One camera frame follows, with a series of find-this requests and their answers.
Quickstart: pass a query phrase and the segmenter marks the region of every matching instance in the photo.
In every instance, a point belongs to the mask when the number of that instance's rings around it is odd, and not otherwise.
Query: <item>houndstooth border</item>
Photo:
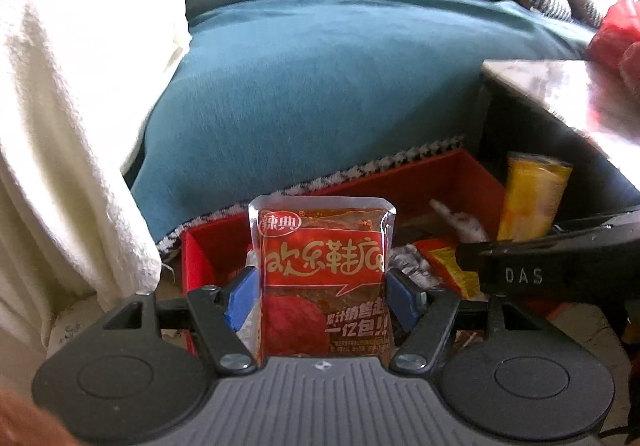
[[[382,171],[386,171],[390,168],[396,168],[396,166],[404,165],[405,163],[411,163],[413,161],[420,161],[421,159],[427,159],[434,155],[440,155],[442,153],[451,152],[452,150],[461,149],[464,144],[465,136],[454,136],[443,141],[434,141],[422,145],[421,147],[413,147],[404,152],[398,152],[396,155],[383,157],[377,161],[370,161],[366,165],[353,166],[350,169],[337,171],[331,175],[319,177],[313,181],[302,182],[300,184],[291,186],[283,190],[277,190],[273,192],[276,195],[303,195],[308,192],[317,191],[322,188],[328,188],[336,184],[342,184],[343,182],[353,181],[361,177],[367,177]],[[241,202],[217,210],[206,215],[195,217],[180,226],[175,230],[168,233],[160,241],[156,243],[156,247],[160,252],[160,256],[163,261],[169,261],[174,258],[180,252],[180,237],[189,228],[200,226],[215,220],[231,217],[239,213],[244,213],[248,206],[248,202]]]

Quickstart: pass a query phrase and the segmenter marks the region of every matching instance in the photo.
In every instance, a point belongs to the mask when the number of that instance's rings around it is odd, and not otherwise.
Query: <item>snack package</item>
[[[556,217],[572,167],[551,157],[514,153],[498,230],[499,241],[543,237]]]
[[[456,262],[458,243],[451,238],[442,237],[418,241],[415,247],[429,261],[433,274],[452,291],[459,293],[465,300],[486,300],[480,291],[480,281],[475,271],[463,271]]]
[[[261,356],[376,355],[392,336],[385,271],[396,209],[367,197],[249,204],[262,280]]]

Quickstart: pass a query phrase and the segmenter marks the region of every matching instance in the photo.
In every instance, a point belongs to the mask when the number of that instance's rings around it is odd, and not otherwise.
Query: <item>blue gripper pad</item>
[[[424,313],[426,293],[399,269],[386,273],[386,304],[405,332],[411,332]]]
[[[260,274],[255,267],[245,267],[240,275],[244,278],[229,293],[229,303],[225,311],[226,322],[234,332],[238,332],[260,297]]]

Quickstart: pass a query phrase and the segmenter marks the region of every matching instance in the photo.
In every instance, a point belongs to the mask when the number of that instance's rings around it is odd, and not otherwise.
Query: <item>yellow package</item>
[[[484,299],[478,274],[463,271],[456,262],[456,242],[449,237],[414,242],[418,251],[433,267],[433,274],[465,300]]]
[[[526,241],[551,229],[572,167],[550,157],[514,153],[498,230],[499,241]]]

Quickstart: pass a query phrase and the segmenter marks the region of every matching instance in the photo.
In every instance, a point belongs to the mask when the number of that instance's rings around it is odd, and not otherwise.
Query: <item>white fleece blanket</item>
[[[158,284],[122,172],[190,39],[184,0],[0,0],[0,382],[63,309]]]

